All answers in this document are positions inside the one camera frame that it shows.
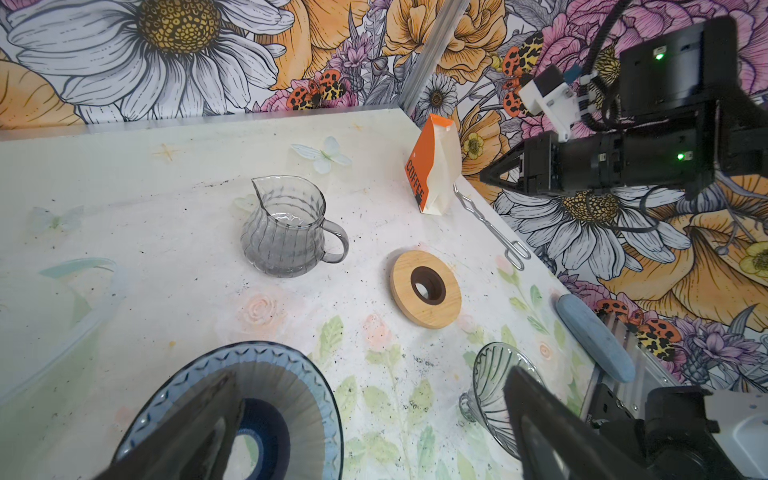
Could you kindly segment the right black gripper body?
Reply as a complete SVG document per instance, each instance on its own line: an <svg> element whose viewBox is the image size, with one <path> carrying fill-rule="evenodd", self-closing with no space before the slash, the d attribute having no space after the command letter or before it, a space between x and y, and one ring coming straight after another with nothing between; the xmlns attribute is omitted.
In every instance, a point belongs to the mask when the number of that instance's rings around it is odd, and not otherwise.
<svg viewBox="0 0 768 480"><path fill-rule="evenodd" d="M719 135L719 105L709 100L622 131L563 142L545 131L492 162L479 179L532 197L661 186L691 199L715 181Z"/></svg>

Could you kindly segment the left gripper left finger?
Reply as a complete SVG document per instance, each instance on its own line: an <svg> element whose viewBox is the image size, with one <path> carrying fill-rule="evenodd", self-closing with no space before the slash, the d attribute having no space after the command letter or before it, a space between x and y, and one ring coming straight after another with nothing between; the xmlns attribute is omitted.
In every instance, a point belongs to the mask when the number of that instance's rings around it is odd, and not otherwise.
<svg viewBox="0 0 768 480"><path fill-rule="evenodd" d="M237 377L219 373L99 479L221 479L243 406Z"/></svg>

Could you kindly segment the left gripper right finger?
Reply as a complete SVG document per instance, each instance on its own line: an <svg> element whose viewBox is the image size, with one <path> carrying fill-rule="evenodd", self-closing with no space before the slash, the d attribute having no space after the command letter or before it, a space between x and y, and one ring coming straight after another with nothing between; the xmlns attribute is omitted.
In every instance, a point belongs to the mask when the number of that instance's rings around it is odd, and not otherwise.
<svg viewBox="0 0 768 480"><path fill-rule="evenodd" d="M521 367L513 367L504 399L526 479L652 479L573 415Z"/></svg>

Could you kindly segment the blue glass dripper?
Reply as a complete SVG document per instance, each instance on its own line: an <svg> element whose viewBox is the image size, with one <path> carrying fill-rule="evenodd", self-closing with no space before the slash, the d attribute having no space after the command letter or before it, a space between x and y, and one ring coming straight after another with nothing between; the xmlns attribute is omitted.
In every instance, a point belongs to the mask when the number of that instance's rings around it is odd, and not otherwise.
<svg viewBox="0 0 768 480"><path fill-rule="evenodd" d="M223 373L234 375L243 402L236 433L258 448L249 478L341 478L343 428L330 385L303 353L264 340L219 347L174 373L139 411L114 461L130 454Z"/></svg>

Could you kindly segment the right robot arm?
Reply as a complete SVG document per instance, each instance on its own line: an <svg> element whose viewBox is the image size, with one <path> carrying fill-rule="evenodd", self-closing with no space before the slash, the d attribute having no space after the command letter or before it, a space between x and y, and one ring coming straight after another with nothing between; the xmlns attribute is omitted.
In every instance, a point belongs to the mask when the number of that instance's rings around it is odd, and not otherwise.
<svg viewBox="0 0 768 480"><path fill-rule="evenodd" d="M510 117L550 127L486 167L519 231L565 270L555 308L620 380L613 316L680 380L767 388L767 28L697 15L643 37L620 7L586 23L570 81L545 32L500 68Z"/></svg>

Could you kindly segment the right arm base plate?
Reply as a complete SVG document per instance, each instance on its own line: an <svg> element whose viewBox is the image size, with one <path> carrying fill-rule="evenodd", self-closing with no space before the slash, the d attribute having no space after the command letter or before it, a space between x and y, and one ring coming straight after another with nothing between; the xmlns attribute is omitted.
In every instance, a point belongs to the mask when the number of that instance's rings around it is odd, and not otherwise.
<svg viewBox="0 0 768 480"><path fill-rule="evenodd" d="M618 396L604 383L595 388L586 422L595 432L605 435L607 432L645 432L645 422L626 408Z"/></svg>

